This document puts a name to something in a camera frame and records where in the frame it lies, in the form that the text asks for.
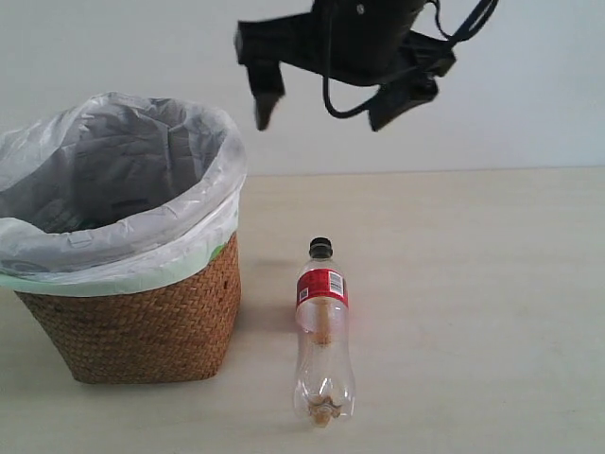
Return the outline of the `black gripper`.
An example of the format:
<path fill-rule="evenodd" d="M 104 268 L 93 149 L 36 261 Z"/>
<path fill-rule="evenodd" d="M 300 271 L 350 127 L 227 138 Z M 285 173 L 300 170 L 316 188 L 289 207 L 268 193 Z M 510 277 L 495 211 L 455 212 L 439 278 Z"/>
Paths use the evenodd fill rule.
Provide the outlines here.
<path fill-rule="evenodd" d="M 456 57 L 446 42 L 412 30 L 424 1 L 315 1 L 305 13 L 237 24 L 237 60 L 247 66 L 256 129 L 265 131 L 285 96 L 279 63 L 354 86 L 390 82 L 419 67 L 428 76 L 382 85 L 368 109 L 372 131 L 401 114 L 432 102 L 439 93 L 432 76 L 443 77 Z M 330 64 L 324 46 L 331 45 Z"/>

